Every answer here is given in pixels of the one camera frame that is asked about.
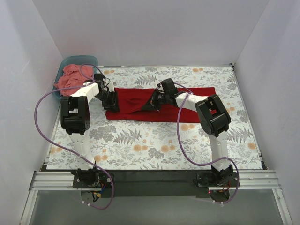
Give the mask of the blue plastic basket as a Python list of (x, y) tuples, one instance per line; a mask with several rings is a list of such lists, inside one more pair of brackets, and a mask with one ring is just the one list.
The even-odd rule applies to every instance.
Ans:
[[(60, 77), (63, 76), (63, 68), (67, 65), (70, 65), (70, 64), (80, 65), (80, 71), (81, 71), (82, 66), (85, 66), (85, 65), (92, 66), (92, 68), (94, 70), (94, 74), (95, 74), (96, 71), (97, 71), (97, 67), (98, 67), (98, 60), (94, 56), (88, 56), (88, 55), (70, 56), (70, 57), (65, 58), (60, 64), (60, 67), (59, 67), (59, 70), (57, 72), (57, 76), (55, 78), (54, 84), (58, 81), (58, 79)], [(73, 89), (73, 88), (81, 88), (82, 86), (69, 87), (69, 88), (63, 88), (63, 89), (57, 89), (57, 88), (55, 88), (55, 86), (53, 86), (53, 90), (55, 91), (53, 93), (53, 96), (57, 100), (61, 100), (61, 98), (63, 96), (62, 97), (59, 96), (59, 91), (60, 90), (69, 90), (69, 89)]]

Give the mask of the floral patterned table mat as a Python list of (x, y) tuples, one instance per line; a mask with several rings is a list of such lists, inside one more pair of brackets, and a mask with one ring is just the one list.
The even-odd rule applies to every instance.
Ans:
[[(187, 88), (214, 87), (231, 117), (227, 146), (240, 170), (261, 169), (260, 151), (231, 67), (102, 68), (118, 88), (155, 88), (167, 78)], [(212, 160), (210, 142), (200, 124), (107, 120), (101, 102), (89, 104), (89, 144), (106, 170), (189, 170)]]

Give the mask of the pink t shirt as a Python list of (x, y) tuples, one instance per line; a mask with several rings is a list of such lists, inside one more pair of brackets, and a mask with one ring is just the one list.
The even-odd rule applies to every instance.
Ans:
[[(63, 68), (63, 76), (58, 79), (54, 84), (55, 88), (63, 89), (69, 87), (82, 86), (87, 80), (91, 80), (94, 75), (92, 66), (82, 66), (80, 71), (80, 65), (70, 64)], [(70, 96), (77, 92), (79, 88), (73, 88), (69, 90), (60, 90), (59, 96)]]

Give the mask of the aluminium frame rail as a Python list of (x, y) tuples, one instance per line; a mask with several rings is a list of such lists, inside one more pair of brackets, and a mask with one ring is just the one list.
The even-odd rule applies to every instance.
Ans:
[(70, 225), (81, 208), (70, 172), (34, 172), (21, 225)]

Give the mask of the dark red t shirt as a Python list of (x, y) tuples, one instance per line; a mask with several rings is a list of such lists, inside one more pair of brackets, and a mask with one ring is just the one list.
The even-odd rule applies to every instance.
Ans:
[[(198, 96), (215, 94), (214, 87), (189, 88)], [(170, 104), (162, 105), (159, 111), (153, 109), (142, 111), (142, 106), (150, 99), (154, 89), (122, 89), (115, 88), (118, 94), (119, 112), (107, 110), (105, 116), (108, 120), (137, 120), (145, 122), (177, 122), (179, 108)], [(197, 112), (182, 109), (181, 123), (200, 123)]]

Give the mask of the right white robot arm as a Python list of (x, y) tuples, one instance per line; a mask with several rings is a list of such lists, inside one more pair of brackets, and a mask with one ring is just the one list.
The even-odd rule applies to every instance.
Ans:
[(163, 80), (154, 89), (142, 107), (144, 111), (159, 111), (163, 105), (172, 105), (180, 111), (188, 109), (197, 113), (203, 131), (208, 135), (212, 161), (207, 176), (196, 179), (197, 184), (229, 185), (233, 176), (233, 162), (228, 157), (227, 131), (231, 118), (219, 96), (198, 96), (191, 90), (179, 91), (171, 78)]

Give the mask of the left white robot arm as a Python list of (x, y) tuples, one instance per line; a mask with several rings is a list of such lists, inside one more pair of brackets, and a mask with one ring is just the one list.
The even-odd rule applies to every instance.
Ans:
[(69, 135), (74, 152), (80, 159), (79, 168), (73, 173), (90, 188), (99, 186), (101, 179), (88, 143), (91, 126), (89, 102), (97, 98), (107, 111), (119, 112), (118, 94), (114, 85), (101, 72), (94, 74), (95, 82), (80, 88), (69, 97), (61, 98), (60, 123)]

